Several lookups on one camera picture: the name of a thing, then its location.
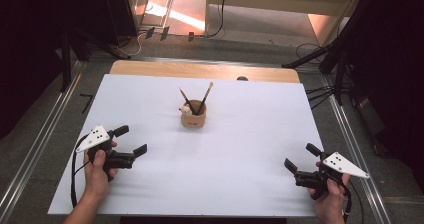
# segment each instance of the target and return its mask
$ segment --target white triangular marker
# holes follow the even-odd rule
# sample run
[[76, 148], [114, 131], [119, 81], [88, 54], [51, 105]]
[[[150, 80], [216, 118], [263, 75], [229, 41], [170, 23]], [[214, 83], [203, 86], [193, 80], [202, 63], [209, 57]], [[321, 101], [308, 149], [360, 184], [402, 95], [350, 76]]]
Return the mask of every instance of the white triangular marker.
[[77, 148], [77, 152], [85, 151], [93, 146], [99, 145], [100, 143], [109, 140], [109, 135], [102, 125], [97, 125], [90, 134], [81, 142]]
[[340, 155], [338, 152], [333, 153], [323, 161], [324, 165], [334, 169], [340, 173], [347, 173], [352, 176], [369, 178], [370, 175], [355, 166], [352, 162]]

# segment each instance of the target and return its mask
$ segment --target person's left hand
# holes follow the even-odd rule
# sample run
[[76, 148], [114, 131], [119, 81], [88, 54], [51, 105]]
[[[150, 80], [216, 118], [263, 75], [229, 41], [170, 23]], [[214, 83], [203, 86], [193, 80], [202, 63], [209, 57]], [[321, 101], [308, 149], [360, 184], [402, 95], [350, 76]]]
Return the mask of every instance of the person's left hand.
[[[112, 141], [112, 147], [116, 147], [117, 143]], [[84, 167], [85, 171], [85, 190], [83, 198], [100, 204], [110, 192], [109, 181], [103, 170], [106, 160], [106, 153], [103, 150], [97, 151], [93, 163], [89, 161], [87, 151], [84, 153], [84, 163], [88, 162]], [[118, 173], [118, 169], [110, 169], [109, 175], [114, 177]]]

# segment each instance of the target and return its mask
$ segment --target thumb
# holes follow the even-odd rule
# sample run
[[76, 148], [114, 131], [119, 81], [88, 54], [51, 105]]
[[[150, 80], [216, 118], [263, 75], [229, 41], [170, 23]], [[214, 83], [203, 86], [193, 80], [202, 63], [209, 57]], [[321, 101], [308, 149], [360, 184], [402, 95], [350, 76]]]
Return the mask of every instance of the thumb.
[[96, 152], [96, 156], [94, 157], [93, 167], [94, 168], [103, 168], [103, 164], [105, 163], [106, 153], [103, 150], [98, 150]]
[[339, 185], [337, 184], [337, 182], [335, 182], [331, 179], [327, 180], [327, 188], [328, 188], [328, 192], [333, 194], [333, 195], [339, 195], [340, 194]]

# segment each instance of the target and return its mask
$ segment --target black curtain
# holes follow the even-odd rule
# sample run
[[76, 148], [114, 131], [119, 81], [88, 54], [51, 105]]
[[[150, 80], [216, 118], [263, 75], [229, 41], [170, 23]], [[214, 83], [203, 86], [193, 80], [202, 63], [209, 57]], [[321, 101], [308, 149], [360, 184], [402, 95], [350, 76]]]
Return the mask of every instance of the black curtain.
[[383, 121], [375, 135], [424, 190], [424, 0], [373, 0], [347, 45], [352, 79]]
[[61, 72], [60, 0], [0, 0], [0, 138]]

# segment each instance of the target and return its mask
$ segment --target hand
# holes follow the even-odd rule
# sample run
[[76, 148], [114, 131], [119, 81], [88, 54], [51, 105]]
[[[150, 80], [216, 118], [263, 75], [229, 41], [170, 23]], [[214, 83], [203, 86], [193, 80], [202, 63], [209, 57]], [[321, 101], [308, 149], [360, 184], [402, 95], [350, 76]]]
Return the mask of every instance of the hand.
[[[349, 182], [350, 176], [343, 174], [342, 181], [345, 185]], [[315, 201], [315, 211], [321, 223], [325, 224], [341, 224], [345, 223], [343, 219], [343, 204], [344, 204], [344, 189], [337, 182], [327, 180], [328, 192], [324, 193], [318, 200]], [[313, 195], [315, 189], [309, 189], [309, 194]]]
[[[112, 141], [112, 147], [116, 147], [116, 142]], [[87, 151], [84, 152], [85, 171], [85, 190], [78, 202], [77, 206], [72, 210], [71, 214], [66, 218], [65, 224], [93, 223], [102, 201], [109, 194], [110, 186], [106, 173], [103, 171], [103, 165], [106, 160], [106, 153], [99, 150], [94, 157], [93, 163], [89, 161]], [[118, 173], [118, 169], [110, 169], [109, 175], [114, 177]]]
[[[112, 147], [116, 147], [117, 143], [112, 141]], [[110, 186], [107, 175], [103, 170], [103, 164], [106, 160], [106, 153], [99, 150], [94, 157], [93, 163], [89, 161], [87, 152], [84, 154], [84, 163], [88, 162], [84, 167], [85, 171], [85, 190], [82, 198], [89, 199], [96, 206], [106, 198], [110, 192]], [[118, 169], [110, 169], [109, 175], [114, 177], [118, 173]]]

